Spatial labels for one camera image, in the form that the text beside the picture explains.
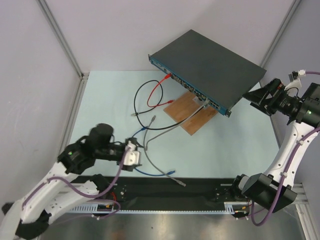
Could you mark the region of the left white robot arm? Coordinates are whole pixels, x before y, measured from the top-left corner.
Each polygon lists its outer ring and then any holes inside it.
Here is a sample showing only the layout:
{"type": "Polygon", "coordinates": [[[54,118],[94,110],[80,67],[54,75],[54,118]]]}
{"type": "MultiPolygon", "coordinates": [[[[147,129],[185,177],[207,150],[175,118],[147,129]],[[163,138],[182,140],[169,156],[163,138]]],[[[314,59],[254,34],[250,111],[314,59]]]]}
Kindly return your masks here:
{"type": "Polygon", "coordinates": [[[137,139],[129,137],[124,142],[112,142],[113,132],[110,125],[99,123],[88,135],[66,146],[45,177],[27,195],[4,204],[0,238],[33,240],[74,207],[91,199],[107,199],[119,172],[111,182],[101,174],[91,176],[79,187],[71,182],[93,167],[96,160],[114,161],[119,171],[131,172],[140,166],[141,145],[137,139]]]}

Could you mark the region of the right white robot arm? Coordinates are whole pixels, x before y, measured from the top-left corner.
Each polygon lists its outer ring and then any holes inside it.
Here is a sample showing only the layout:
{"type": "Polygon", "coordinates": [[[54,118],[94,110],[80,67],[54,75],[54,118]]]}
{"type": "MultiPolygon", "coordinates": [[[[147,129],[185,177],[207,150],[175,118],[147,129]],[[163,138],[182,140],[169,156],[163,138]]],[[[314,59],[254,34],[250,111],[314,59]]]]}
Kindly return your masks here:
{"type": "Polygon", "coordinates": [[[302,98],[290,96],[280,79],[244,94],[251,106],[268,116],[280,112],[289,117],[282,145],[264,173],[235,178],[230,195],[236,201],[247,198],[273,213],[293,203],[295,174],[311,142],[320,130],[320,86],[311,83],[302,98]]]}

